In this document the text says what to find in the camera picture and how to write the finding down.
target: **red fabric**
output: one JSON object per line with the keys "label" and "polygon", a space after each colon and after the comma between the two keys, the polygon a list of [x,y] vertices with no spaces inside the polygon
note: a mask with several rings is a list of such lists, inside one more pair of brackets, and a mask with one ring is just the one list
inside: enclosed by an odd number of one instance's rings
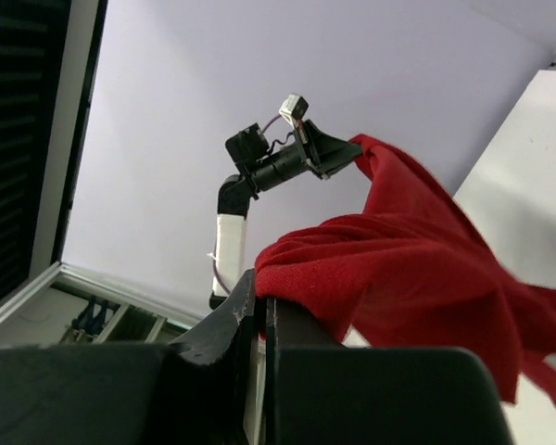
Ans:
{"label": "red fabric", "polygon": [[476,353],[504,401],[523,372],[556,405],[556,290],[516,281],[438,182],[399,149],[359,135],[372,181],[362,214],[295,231],[256,261],[260,297],[296,301],[342,340],[460,346]]}

